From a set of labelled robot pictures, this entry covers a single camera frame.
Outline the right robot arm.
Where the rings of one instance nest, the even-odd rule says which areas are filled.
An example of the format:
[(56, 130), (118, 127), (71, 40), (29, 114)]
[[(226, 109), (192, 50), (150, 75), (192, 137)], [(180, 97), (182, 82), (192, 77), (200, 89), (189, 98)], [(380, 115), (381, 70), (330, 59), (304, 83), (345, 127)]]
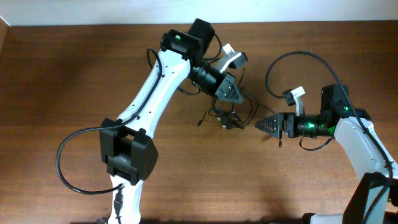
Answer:
[(305, 114), (302, 87), (287, 90), (283, 97), (294, 105), (294, 113), (277, 113), (255, 123), (272, 137), (335, 140), (345, 151), (359, 184), (342, 214), (306, 213), (302, 223), (395, 223), (397, 215), (386, 212), (388, 203), (397, 205), (397, 163), (378, 138), (370, 115), (350, 105), (347, 86), (322, 88), (319, 114)]

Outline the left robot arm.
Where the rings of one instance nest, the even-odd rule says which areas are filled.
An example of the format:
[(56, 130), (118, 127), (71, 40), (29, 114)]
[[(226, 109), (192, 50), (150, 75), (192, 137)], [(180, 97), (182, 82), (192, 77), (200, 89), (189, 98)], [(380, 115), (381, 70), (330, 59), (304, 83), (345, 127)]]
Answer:
[(172, 29), (160, 41), (160, 50), (146, 82), (116, 120), (104, 119), (99, 132), (101, 160), (113, 185), (108, 223), (139, 223), (144, 181), (157, 162), (153, 142), (157, 123), (178, 86), (189, 78), (216, 100), (240, 104), (242, 94), (227, 68), (239, 68), (248, 58), (226, 44), (223, 56), (211, 65), (204, 54), (215, 36), (211, 24), (196, 19), (188, 32)]

